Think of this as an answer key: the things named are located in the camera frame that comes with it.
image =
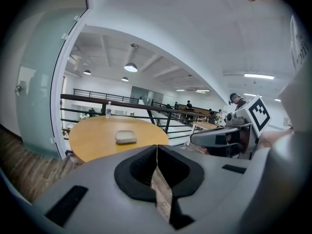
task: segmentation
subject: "white box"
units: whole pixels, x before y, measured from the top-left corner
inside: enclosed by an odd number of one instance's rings
[[[236,117],[244,117],[253,124],[253,128],[260,137],[265,127],[270,123],[271,117],[260,95],[249,100],[240,109],[235,111]]]

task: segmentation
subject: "round wooden table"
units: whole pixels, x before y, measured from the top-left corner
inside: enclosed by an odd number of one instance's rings
[[[116,132],[131,130],[137,143],[116,144]],[[91,117],[77,123],[69,133],[69,144],[74,154],[84,162],[117,154],[133,148],[148,145],[168,145],[166,133],[147,121],[125,117]]]

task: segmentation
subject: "door handle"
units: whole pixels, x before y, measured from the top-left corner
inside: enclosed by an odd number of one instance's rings
[[[14,93],[15,93],[17,96],[20,96],[20,91],[21,91],[21,86],[16,86],[16,87],[15,87],[15,90],[14,90]]]

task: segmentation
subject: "clear plastic bottle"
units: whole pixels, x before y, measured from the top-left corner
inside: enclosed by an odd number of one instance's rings
[[[106,105],[106,118],[111,117],[111,112],[112,112],[112,103],[109,101],[108,104]]]

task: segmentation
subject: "wooden floor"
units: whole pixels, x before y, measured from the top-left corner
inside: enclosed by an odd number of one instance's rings
[[[205,153],[193,144],[179,147],[191,152]],[[34,202],[56,181],[80,165],[83,164],[75,157],[68,156],[60,160],[29,152],[20,140],[0,128],[0,166],[13,186],[29,202]],[[159,213],[169,221],[172,191],[158,167],[153,174],[152,188],[156,191]]]

